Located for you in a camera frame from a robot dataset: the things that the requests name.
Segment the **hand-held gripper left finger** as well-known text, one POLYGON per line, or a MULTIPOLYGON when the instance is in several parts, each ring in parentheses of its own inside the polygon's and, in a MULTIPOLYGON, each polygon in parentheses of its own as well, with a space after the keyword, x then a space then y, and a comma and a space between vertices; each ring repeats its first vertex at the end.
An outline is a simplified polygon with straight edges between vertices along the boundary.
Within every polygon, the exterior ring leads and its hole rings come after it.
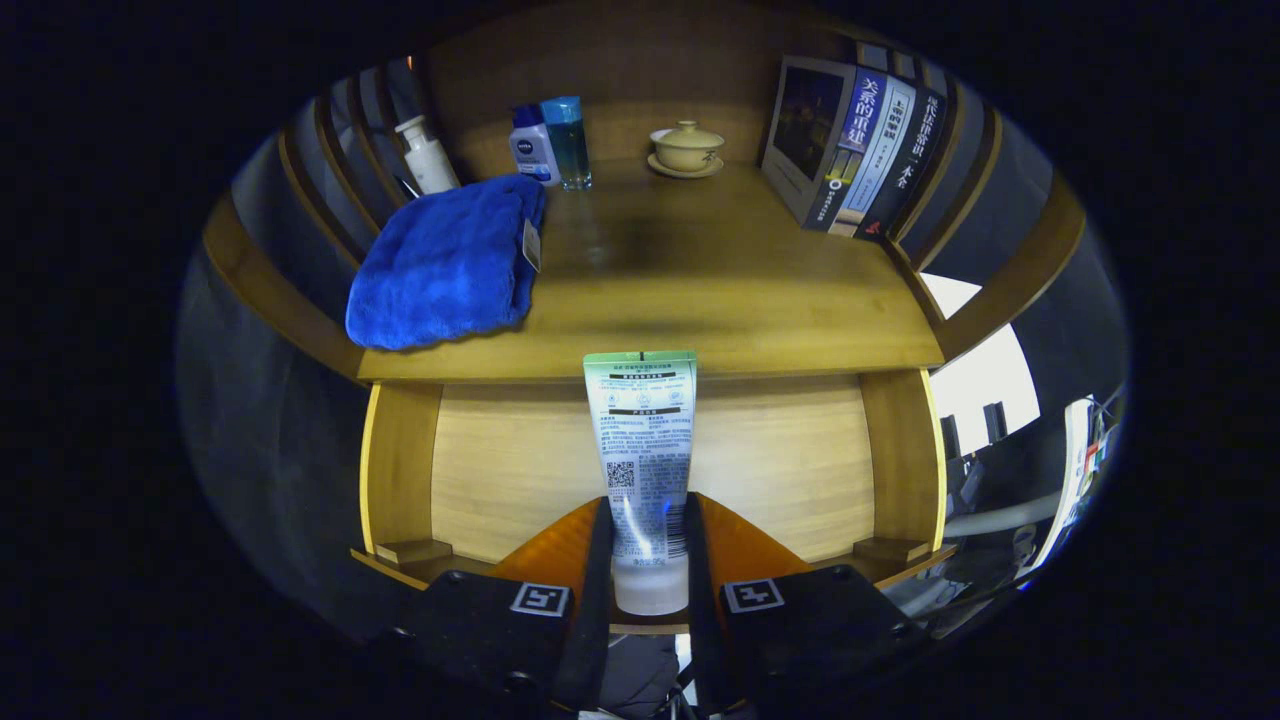
POLYGON ((612 609, 609 505, 595 498, 492 570, 440 574, 390 630, 390 674, 428 716, 575 716, 595 707, 612 609))

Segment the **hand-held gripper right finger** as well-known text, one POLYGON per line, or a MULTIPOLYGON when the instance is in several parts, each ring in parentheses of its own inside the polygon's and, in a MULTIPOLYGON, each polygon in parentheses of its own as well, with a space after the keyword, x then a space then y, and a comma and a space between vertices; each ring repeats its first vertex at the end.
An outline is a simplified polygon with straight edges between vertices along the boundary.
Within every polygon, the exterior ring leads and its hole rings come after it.
POLYGON ((692 678, 712 714, 854 716, 933 648, 854 566, 813 568, 704 495, 684 529, 692 678))

